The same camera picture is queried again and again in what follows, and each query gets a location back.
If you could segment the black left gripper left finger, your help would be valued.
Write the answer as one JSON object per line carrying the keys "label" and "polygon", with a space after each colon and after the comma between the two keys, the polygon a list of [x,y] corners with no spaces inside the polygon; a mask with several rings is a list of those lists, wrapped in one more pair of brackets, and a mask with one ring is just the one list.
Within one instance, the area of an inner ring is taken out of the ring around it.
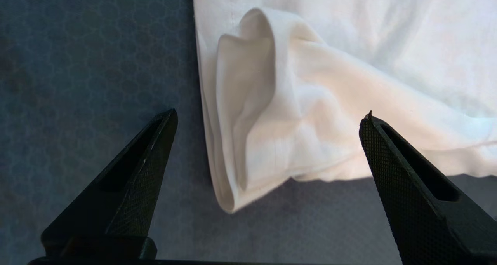
{"label": "black left gripper left finger", "polygon": [[42,232],[46,257],[72,241],[147,237],[172,149],[178,115],[157,114]]}

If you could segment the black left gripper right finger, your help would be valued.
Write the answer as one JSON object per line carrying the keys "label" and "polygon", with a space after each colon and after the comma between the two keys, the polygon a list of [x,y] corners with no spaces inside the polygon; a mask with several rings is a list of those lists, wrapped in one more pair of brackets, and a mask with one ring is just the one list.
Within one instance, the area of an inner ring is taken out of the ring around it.
{"label": "black left gripper right finger", "polygon": [[403,264],[496,264],[495,219],[371,112],[359,137]]}

